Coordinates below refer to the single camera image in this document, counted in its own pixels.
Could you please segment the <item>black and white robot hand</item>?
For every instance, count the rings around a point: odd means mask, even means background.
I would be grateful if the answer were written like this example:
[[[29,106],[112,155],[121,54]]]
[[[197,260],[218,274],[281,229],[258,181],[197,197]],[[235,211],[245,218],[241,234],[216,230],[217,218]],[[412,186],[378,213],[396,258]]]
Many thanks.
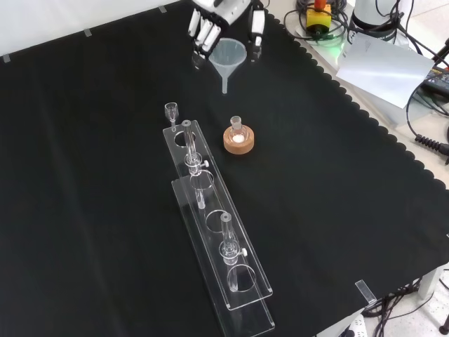
[[[192,63],[201,69],[216,49],[223,33],[243,14],[249,13],[248,28],[252,61],[260,59],[266,10],[261,1],[193,1],[187,33],[192,41]]]

